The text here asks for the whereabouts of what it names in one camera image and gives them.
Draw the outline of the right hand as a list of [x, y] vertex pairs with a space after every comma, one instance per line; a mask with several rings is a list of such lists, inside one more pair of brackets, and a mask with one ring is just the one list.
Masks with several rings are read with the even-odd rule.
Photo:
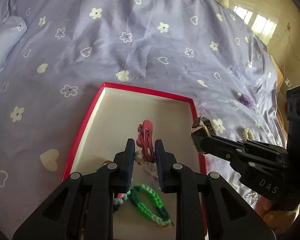
[[300, 204], [292, 211], [272, 210], [272, 204], [273, 202], [260, 196], [254, 210], [274, 232], [283, 234], [299, 215]]

